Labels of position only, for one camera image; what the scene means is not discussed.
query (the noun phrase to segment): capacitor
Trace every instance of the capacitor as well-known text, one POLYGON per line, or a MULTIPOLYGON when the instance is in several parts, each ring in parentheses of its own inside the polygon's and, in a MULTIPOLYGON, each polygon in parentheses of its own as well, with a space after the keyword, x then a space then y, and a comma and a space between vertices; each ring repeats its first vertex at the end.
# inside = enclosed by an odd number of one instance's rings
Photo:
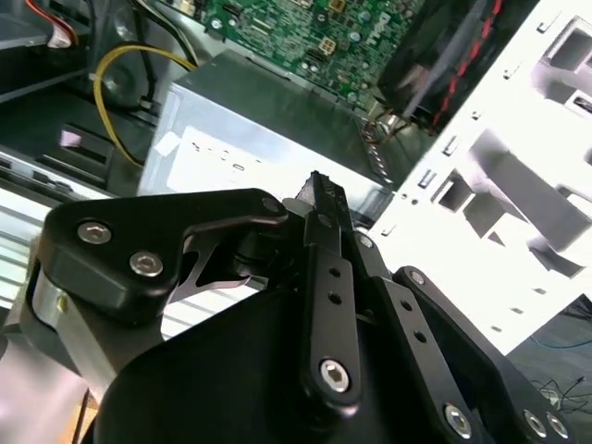
POLYGON ((350 42, 352 42, 352 43, 358 43, 362 40, 362 36, 360 35, 360 32, 356 32, 356 31, 350 32, 349 38, 350 38, 350 42))
POLYGON ((360 13, 360 21, 363 23, 368 23, 372 19, 372 14, 370 11, 362 11, 360 13))

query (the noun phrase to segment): floor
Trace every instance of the floor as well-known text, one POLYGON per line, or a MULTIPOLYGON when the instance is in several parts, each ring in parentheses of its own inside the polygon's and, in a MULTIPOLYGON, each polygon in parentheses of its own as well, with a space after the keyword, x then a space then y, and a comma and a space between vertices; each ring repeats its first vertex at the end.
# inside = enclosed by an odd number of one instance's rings
MULTIPOLYGON (((592 322, 559 314, 534 337, 544 344, 560 346, 585 342, 592 339, 592 322)), ((592 442, 592 344, 571 350, 551 350, 527 340, 509 358, 539 388, 551 381, 546 389, 565 392, 584 378, 570 390, 568 396, 572 401, 563 405, 579 442, 592 442), (581 410, 570 413, 580 407, 581 410)))

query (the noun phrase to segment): green circuit board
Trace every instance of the green circuit board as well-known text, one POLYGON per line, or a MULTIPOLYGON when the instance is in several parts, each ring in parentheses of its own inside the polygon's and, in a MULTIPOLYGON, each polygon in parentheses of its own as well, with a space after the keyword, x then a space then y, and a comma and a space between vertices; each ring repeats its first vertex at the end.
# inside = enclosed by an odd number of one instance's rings
POLYGON ((378 77, 424 0, 173 3, 182 12, 193 14, 208 30, 369 111, 375 103, 378 77))

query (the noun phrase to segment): label sticker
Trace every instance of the label sticker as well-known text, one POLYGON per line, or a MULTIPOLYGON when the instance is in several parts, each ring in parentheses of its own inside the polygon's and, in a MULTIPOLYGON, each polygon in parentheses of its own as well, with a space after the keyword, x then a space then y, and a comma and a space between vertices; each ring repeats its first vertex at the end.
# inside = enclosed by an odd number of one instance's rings
POLYGON ((160 153, 161 155, 163 155, 164 157, 167 157, 169 154, 172 153, 172 151, 177 148, 179 146, 179 143, 181 142, 180 137, 175 134, 173 131, 169 131, 167 134, 165 134, 165 136, 160 140, 159 143, 157 143, 154 146, 154 149, 160 153))
POLYGON ((240 148, 187 127, 166 185, 177 192, 258 188, 279 200, 295 197, 302 178, 240 148))

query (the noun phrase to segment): yellow wire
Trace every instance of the yellow wire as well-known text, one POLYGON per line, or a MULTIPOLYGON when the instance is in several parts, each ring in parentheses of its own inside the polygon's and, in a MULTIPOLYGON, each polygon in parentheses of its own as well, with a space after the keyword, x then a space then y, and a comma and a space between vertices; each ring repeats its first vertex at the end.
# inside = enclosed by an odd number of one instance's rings
POLYGON ((152 46, 144 46, 141 44, 127 44, 124 46, 119 46, 108 52, 99 62, 99 65, 97 66, 96 72, 94 74, 95 77, 92 86, 92 91, 94 93, 94 101, 96 102, 96 107, 99 110, 99 115, 101 116, 101 120, 103 120, 103 125, 105 125, 105 129, 107 131, 107 134, 109 135, 109 138, 116 146, 116 148, 124 155, 124 157, 128 159, 136 167, 142 168, 142 164, 136 161, 119 141, 119 138, 115 133, 115 129, 113 128, 113 124, 111 123, 111 119, 109 118, 109 115, 105 108, 105 102, 103 100, 103 76, 105 75, 105 72, 115 60, 131 51, 146 51, 148 53, 158 54, 160 56, 169 58, 174 62, 177 62, 179 65, 181 65, 189 71, 197 69, 198 67, 193 65, 193 63, 190 63, 189 61, 185 60, 184 58, 176 54, 170 53, 168 51, 165 51, 164 49, 153 48, 152 46))

